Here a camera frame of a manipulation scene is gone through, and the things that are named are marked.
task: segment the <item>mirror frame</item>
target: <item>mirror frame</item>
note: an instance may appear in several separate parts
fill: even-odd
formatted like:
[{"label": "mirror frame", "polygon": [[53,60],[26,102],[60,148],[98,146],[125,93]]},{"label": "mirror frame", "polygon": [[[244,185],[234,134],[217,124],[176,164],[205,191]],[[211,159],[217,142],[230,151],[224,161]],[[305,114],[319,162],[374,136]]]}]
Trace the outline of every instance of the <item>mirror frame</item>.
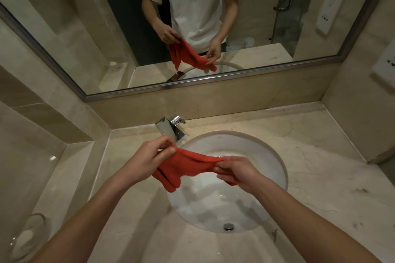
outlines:
[{"label": "mirror frame", "polygon": [[185,80],[177,80],[174,82],[163,82],[153,85],[145,85],[129,89],[121,89],[117,91],[102,92],[93,95],[87,95],[75,83],[75,81],[66,74],[62,67],[52,58],[52,56],[41,46],[39,42],[15,19],[15,17],[0,3],[0,18],[35,52],[37,56],[84,102],[97,100],[105,100],[121,96],[142,94],[145,92],[162,91],[174,89],[178,87],[186,87],[191,85],[210,83],[215,81],[229,80],[254,75],[262,75],[286,70],[294,70],[298,68],[306,68],[312,66],[320,66],[331,63],[343,62],[348,53],[351,51],[363,28],[368,22],[371,14],[375,10],[380,0],[366,0],[363,4],[356,20],[354,21],[346,39],[344,40],[338,54],[333,56],[309,59],[304,61],[287,62],[272,66],[264,66],[259,68],[251,68],[239,71],[233,71],[222,74],[214,74]]}]

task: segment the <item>sink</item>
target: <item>sink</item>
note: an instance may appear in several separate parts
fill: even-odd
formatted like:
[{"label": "sink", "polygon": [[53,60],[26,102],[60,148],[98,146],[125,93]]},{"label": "sink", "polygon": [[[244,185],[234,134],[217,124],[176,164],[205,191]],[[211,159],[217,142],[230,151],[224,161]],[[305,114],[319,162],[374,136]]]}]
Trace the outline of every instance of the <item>sink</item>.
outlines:
[{"label": "sink", "polygon": [[182,76],[180,80],[241,70],[241,67],[231,63],[218,63],[215,64],[215,66],[217,67],[217,71],[215,72],[210,70],[203,71],[199,69],[191,69],[189,71],[186,71],[185,75]]},{"label": "sink", "polygon": [[[213,131],[192,138],[182,148],[208,156],[247,157],[259,172],[287,188],[288,176],[281,157],[256,137],[236,131]],[[167,193],[167,197],[187,222],[216,233],[252,230],[270,218],[255,197],[219,180],[215,173],[183,176],[180,188]]]}]

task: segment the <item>faucet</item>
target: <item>faucet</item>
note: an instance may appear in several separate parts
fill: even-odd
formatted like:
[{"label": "faucet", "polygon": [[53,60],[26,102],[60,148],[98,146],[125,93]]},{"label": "faucet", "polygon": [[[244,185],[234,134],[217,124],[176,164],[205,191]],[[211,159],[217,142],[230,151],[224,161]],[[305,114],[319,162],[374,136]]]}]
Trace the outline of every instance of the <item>faucet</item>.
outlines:
[{"label": "faucet", "polygon": [[186,138],[185,133],[177,127],[181,123],[185,124],[186,122],[180,118],[179,115],[175,115],[170,121],[165,117],[161,118],[155,123],[155,126],[158,128],[161,135],[168,135],[172,137],[178,146]]}]

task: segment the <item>wall switch plate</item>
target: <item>wall switch plate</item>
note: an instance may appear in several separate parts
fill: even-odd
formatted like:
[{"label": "wall switch plate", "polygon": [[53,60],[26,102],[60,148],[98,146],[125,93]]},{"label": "wall switch plate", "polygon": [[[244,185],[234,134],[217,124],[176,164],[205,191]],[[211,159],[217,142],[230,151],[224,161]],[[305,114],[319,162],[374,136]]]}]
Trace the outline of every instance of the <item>wall switch plate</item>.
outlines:
[{"label": "wall switch plate", "polygon": [[395,88],[395,38],[381,54],[372,70]]},{"label": "wall switch plate", "polygon": [[342,3],[343,0],[324,0],[316,24],[324,35],[329,34]]}]

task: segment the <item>marble countertop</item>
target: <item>marble countertop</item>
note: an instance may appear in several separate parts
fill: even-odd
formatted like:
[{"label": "marble countertop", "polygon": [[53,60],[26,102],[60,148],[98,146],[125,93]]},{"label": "marble countertop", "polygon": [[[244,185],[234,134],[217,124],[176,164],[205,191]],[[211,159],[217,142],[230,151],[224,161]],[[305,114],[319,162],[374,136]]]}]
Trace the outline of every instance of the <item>marble countertop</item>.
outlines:
[{"label": "marble countertop", "polygon": [[[234,130],[268,143],[288,170],[288,192],[372,251],[395,258],[395,188],[367,165],[319,103],[187,121],[188,138]],[[154,125],[113,130],[94,190],[158,137]],[[217,234],[184,221],[160,182],[150,177],[132,187],[105,226],[90,263],[287,262],[298,254],[273,220],[244,233]]]},{"label": "marble countertop", "polygon": [[[235,65],[239,69],[250,69],[261,66],[271,66],[285,62],[291,62],[292,57],[280,44],[264,45],[224,52],[217,63],[226,62]],[[181,62],[179,71],[187,72],[193,67]],[[158,64],[136,67],[131,78],[129,87],[139,87],[156,83],[166,82],[177,71],[171,61]]]}]

